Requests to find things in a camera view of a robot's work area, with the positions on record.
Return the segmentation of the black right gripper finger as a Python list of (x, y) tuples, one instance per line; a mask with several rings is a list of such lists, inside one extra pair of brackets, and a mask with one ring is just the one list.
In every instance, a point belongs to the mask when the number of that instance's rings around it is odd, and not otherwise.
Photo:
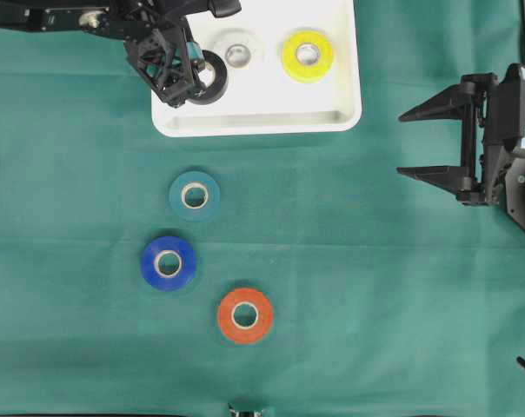
[(464, 75), (458, 84), (447, 87), (426, 102), (403, 113), (398, 121), (463, 120), (465, 109), (471, 108), (482, 122), (489, 90), (498, 82), (498, 76), (494, 73)]
[(452, 194), (463, 205), (486, 206), (488, 204), (482, 185), (467, 167), (442, 165), (397, 168), (396, 171), (400, 175), (426, 182)]

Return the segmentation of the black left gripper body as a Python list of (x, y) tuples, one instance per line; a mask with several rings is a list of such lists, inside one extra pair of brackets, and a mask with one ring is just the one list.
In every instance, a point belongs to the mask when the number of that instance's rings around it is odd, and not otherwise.
[(154, 30), (173, 30), (185, 42), (193, 40), (187, 15), (192, 1), (110, 1), (110, 37), (139, 42)]

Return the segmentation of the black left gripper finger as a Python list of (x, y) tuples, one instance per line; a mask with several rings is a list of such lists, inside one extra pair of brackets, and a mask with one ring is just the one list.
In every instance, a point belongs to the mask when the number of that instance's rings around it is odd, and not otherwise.
[(206, 92), (199, 73), (205, 69), (203, 51), (189, 28), (154, 29), (149, 36), (124, 44), (130, 66), (159, 100), (180, 107)]

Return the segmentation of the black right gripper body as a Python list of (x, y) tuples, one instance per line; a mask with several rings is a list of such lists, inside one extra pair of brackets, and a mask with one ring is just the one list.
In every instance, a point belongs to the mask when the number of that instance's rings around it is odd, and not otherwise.
[(513, 63), (499, 81), (493, 73), (466, 75), (472, 93), (471, 127), (483, 128), (481, 180), (460, 191), (466, 205), (496, 205), (505, 197), (511, 219), (525, 231), (525, 66)]

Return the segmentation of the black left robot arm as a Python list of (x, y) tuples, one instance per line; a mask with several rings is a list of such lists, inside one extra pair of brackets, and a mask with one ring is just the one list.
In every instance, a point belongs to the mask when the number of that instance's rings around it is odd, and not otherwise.
[(123, 43), (127, 61), (170, 107), (206, 103), (203, 50), (186, 19), (206, 11), (186, 1), (0, 1), (0, 29), (29, 33), (82, 31)]

